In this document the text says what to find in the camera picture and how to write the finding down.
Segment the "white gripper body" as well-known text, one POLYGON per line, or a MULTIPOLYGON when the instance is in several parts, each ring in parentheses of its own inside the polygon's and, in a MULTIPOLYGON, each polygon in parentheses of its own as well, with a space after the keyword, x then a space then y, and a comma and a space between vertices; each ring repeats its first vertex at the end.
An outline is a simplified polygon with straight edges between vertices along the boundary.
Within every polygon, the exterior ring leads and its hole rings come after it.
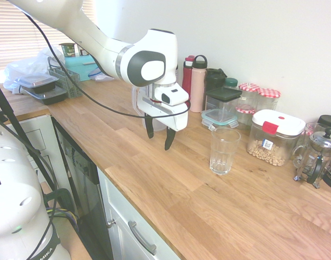
POLYGON ((185 102, 188 99, 188 93, 180 85, 156 87, 153 98, 148 97, 146 88, 142 87, 139 89, 137 106, 177 132, 187 126, 188 111, 185 102))

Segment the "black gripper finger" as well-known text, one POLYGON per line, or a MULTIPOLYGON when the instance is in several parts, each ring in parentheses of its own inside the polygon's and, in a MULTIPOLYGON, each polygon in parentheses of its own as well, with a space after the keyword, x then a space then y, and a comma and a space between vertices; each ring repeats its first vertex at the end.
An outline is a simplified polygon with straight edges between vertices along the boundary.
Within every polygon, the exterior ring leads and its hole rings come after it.
POLYGON ((166 129, 166 140, 165 140, 165 144, 164 144, 164 149, 167 151, 170 149, 174 138, 176 136, 176 131, 167 127, 166 129))
POLYGON ((153 118, 145 113, 144 120, 148 138, 151 139, 154 137, 153 118))

